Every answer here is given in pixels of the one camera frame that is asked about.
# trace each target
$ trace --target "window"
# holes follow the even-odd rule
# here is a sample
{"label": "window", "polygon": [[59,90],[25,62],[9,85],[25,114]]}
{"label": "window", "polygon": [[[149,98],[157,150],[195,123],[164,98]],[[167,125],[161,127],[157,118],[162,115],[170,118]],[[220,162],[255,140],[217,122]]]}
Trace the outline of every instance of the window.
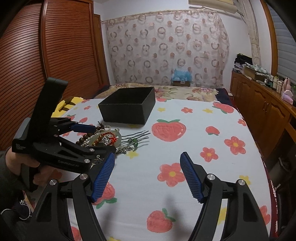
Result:
{"label": "window", "polygon": [[278,75],[292,79],[296,84],[296,42],[290,31],[272,7],[268,6],[274,28],[278,47]]}

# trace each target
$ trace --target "open box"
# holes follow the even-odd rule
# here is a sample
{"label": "open box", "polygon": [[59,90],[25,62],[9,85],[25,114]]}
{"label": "open box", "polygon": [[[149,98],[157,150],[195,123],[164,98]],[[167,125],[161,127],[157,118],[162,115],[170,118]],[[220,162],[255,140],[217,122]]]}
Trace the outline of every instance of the open box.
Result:
{"label": "open box", "polygon": [[118,89],[98,106],[105,122],[144,125],[154,105],[154,87],[137,87]]}

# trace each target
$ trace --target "louvered door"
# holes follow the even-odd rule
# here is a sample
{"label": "louvered door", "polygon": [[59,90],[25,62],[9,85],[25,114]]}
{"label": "louvered door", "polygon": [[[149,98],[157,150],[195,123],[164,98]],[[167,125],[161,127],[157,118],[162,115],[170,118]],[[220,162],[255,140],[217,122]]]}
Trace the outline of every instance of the louvered door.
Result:
{"label": "louvered door", "polygon": [[64,96],[92,98],[102,85],[92,1],[48,0],[41,33],[48,76],[69,82]]}
{"label": "louvered door", "polygon": [[0,39],[0,150],[31,115],[47,77],[69,82],[65,98],[93,98],[103,87],[93,32],[91,0],[32,0],[12,20]]}
{"label": "louvered door", "polygon": [[0,150],[11,145],[44,85],[39,51],[42,4],[22,8],[0,39]]}

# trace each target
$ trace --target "curtain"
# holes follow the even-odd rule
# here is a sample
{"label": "curtain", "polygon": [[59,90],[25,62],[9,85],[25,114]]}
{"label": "curtain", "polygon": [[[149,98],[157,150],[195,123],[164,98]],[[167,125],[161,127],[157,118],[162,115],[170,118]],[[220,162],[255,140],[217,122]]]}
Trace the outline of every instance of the curtain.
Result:
{"label": "curtain", "polygon": [[261,66],[258,28],[257,28],[251,3],[249,0],[238,0],[238,1],[241,5],[242,12],[244,14],[243,19],[248,26],[248,31],[249,31],[250,41],[251,41],[253,64],[258,64]]}
{"label": "curtain", "polygon": [[229,40],[218,13],[148,12],[106,24],[116,83],[169,85],[177,69],[189,71],[195,86],[223,87]]}

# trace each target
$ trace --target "floral blanket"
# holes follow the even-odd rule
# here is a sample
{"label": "floral blanket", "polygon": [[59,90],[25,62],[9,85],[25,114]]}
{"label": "floral blanket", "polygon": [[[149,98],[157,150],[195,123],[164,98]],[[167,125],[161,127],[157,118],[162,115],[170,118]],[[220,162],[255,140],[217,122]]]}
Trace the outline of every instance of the floral blanket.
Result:
{"label": "floral blanket", "polygon": [[218,91],[216,89],[200,88],[200,87],[179,87],[168,85],[143,85],[137,83],[125,83],[113,85],[109,90],[97,95],[95,99],[103,99],[114,93],[121,88],[132,87],[152,87],[155,88],[155,97],[161,99],[179,99],[179,100],[196,100],[204,102],[217,101],[216,95]]}

